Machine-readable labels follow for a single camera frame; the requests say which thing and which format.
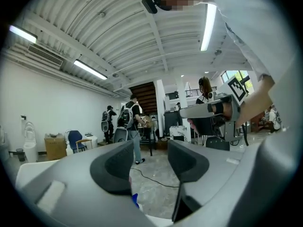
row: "white wall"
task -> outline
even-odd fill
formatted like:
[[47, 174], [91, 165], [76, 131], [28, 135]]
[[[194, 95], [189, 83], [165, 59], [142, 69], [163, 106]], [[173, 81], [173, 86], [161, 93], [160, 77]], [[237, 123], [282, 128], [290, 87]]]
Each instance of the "white wall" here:
[[164, 113], [165, 113], [165, 92], [162, 80], [157, 80], [153, 82], [156, 90], [157, 98], [157, 111], [158, 111], [158, 124], [159, 124], [159, 136], [163, 136], [163, 131], [165, 129], [164, 125]]
[[119, 113], [119, 101], [31, 72], [12, 62], [0, 66], [0, 124], [8, 133], [10, 150], [23, 148], [20, 116], [25, 115], [36, 129], [38, 151], [45, 151], [46, 133], [78, 130], [91, 132], [102, 141], [101, 118], [107, 106]]
[[214, 80], [210, 81], [210, 85], [212, 87], [217, 87], [217, 89], [223, 85], [223, 80], [221, 78], [221, 76], [218, 76], [217, 78], [215, 78]]
[[[197, 100], [197, 96], [196, 97], [187, 97], [186, 101], [187, 101], [187, 106], [193, 106], [196, 104], [196, 100]], [[175, 107], [177, 103], [180, 103], [180, 99], [172, 99], [169, 101], [169, 106], [171, 108]]]
[[[200, 75], [198, 75], [198, 76], [184, 75], [184, 77], [182, 77], [183, 84], [185, 85], [184, 90], [188, 90], [187, 83], [190, 84], [191, 89], [198, 89], [200, 78], [201, 78]], [[177, 91], [177, 84], [173, 77], [171, 77], [171, 76], [165, 77], [162, 80], [163, 80], [163, 85], [164, 85], [164, 91], [166, 94]]]

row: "office chair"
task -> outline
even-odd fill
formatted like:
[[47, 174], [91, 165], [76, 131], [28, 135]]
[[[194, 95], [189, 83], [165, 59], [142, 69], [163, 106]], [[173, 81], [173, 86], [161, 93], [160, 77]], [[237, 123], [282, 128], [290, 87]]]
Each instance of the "office chair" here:
[[82, 140], [82, 135], [80, 134], [79, 131], [70, 131], [68, 135], [68, 141], [70, 142], [70, 146], [73, 153], [75, 153], [74, 152], [75, 150], [79, 152], [79, 149], [81, 149], [81, 151], [83, 150], [85, 151], [86, 146], [82, 144], [83, 142], [90, 141], [91, 144], [91, 140], [89, 139]]

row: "ceiling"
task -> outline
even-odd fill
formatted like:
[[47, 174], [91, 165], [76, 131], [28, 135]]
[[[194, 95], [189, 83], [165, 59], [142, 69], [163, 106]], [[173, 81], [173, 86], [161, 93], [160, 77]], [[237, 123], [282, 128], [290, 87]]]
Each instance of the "ceiling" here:
[[[227, 36], [219, 12], [206, 52], [199, 51], [206, 5], [184, 11], [158, 10], [149, 14], [141, 0], [32, 0], [16, 25], [38, 36], [37, 45], [63, 58], [52, 71], [109, 96], [127, 96], [129, 87], [174, 73], [195, 74], [222, 70], [251, 70], [238, 47]], [[29, 58], [30, 42], [10, 34], [6, 57], [37, 70]], [[79, 59], [108, 76], [107, 80], [73, 65]]]

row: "fluorescent light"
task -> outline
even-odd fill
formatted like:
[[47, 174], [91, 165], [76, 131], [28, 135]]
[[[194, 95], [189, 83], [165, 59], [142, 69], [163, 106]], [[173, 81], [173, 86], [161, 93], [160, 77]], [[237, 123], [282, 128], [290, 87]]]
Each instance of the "fluorescent light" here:
[[100, 72], [96, 71], [95, 69], [91, 68], [90, 66], [88, 66], [87, 64], [79, 61], [79, 60], [75, 60], [74, 65], [79, 66], [80, 68], [88, 71], [91, 74], [94, 74], [95, 76], [101, 78], [102, 80], [106, 80], [107, 76], [104, 76], [103, 74], [101, 74]]
[[203, 41], [201, 44], [201, 51], [207, 51], [210, 37], [214, 27], [214, 19], [216, 16], [217, 7], [213, 4], [207, 5], [206, 25], [204, 30]]
[[26, 30], [23, 30], [21, 28], [17, 28], [16, 26], [13, 26], [13, 25], [9, 26], [9, 30], [11, 32], [29, 40], [30, 42], [36, 43], [36, 41], [37, 41], [37, 36], [36, 35], [28, 32]]

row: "black cable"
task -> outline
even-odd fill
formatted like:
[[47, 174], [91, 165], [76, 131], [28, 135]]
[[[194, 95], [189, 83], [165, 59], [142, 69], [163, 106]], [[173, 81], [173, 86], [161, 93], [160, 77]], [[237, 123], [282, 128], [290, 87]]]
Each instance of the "black cable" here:
[[[141, 173], [142, 177], [145, 177], [145, 178], [147, 178], [147, 179], [150, 179], [150, 180], [152, 180], [153, 182], [159, 183], [159, 182], [156, 181], [156, 180], [153, 180], [153, 179], [151, 179], [151, 178], [149, 178], [149, 177], [144, 176], [144, 175], [142, 174], [142, 171], [140, 171], [139, 169], [136, 169], [136, 168], [131, 168], [131, 169], [139, 171], [139, 172]], [[162, 183], [159, 183], [159, 184], [162, 185], [162, 186], [164, 186], [164, 187], [174, 187], [174, 188], [178, 188], [178, 187], [175, 187], [175, 186], [167, 186], [167, 185], [164, 185], [164, 184], [162, 184]]]
[[245, 140], [245, 144], [248, 146], [248, 142], [247, 142], [247, 122], [245, 122], [246, 125], [246, 129], [244, 124], [242, 125], [242, 129], [243, 129], [243, 133], [244, 133], [244, 140]]
[[236, 144], [236, 145], [233, 145], [232, 143], [231, 143], [231, 145], [232, 146], [237, 146], [238, 144], [239, 144], [239, 142], [240, 142], [240, 140], [238, 140], [238, 143]]
[[137, 129], [135, 122], [134, 122], [134, 128], [136, 129], [137, 134], [136, 134], [134, 137], [132, 137], [132, 134], [131, 134], [131, 138], [132, 138], [132, 139], [136, 138], [137, 135], [138, 135], [138, 133], [139, 133], [139, 130]]

